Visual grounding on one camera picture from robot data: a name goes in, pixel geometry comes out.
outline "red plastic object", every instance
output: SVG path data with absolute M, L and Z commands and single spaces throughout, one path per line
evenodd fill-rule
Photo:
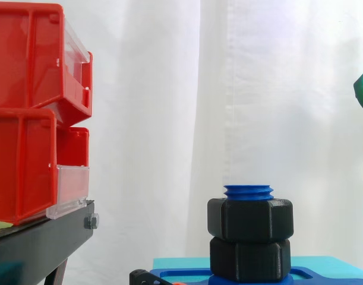
M 59 183 L 77 181 L 75 176 L 59 179 L 58 164 L 88 166 L 88 160 L 87 129 L 57 127 L 47 109 L 0 109 L 0 221 L 20 224 L 45 214 L 58 202 Z M 82 196 L 87 191 L 70 187 L 61 199 Z
M 0 2 L 0 107 L 91 117 L 92 61 L 57 4 Z

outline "black shelf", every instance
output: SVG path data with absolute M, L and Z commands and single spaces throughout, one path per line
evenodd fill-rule
M 58 273 L 63 275 L 67 258 L 93 235 L 93 213 L 94 202 L 88 201 L 56 220 L 43 218 L 0 230 L 0 285 L 35 285 L 47 276 L 46 284 L 60 284 Z

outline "hexagonal nut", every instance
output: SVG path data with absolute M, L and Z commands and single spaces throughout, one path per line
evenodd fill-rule
M 279 282 L 291 270 L 289 241 L 234 243 L 215 237 L 210 241 L 210 269 L 239 283 Z
M 91 229 L 95 230 L 99 226 L 99 215 L 96 213 L 93 213 L 89 217 L 89 226 Z
M 207 227 L 211 235 L 231 242 L 277 242 L 293 235 L 293 206 L 285 199 L 211 199 Z

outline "teal platform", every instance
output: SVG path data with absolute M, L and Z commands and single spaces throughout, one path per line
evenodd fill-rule
M 292 257 L 292 266 L 307 267 L 317 274 L 327 278 L 357 278 L 363 279 L 363 270 L 351 266 L 337 258 L 329 256 L 298 256 Z M 161 268 L 209 268 L 209 258 L 156 258 L 153 262 L 153 269 Z M 170 276 L 164 277 L 168 282 L 199 282 L 207 280 L 209 276 Z

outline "bolt thread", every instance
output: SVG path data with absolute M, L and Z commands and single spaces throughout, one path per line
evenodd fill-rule
M 259 201 L 271 200 L 274 197 L 270 194 L 273 189 L 270 185 L 226 185 L 225 195 L 228 200 L 238 201 Z

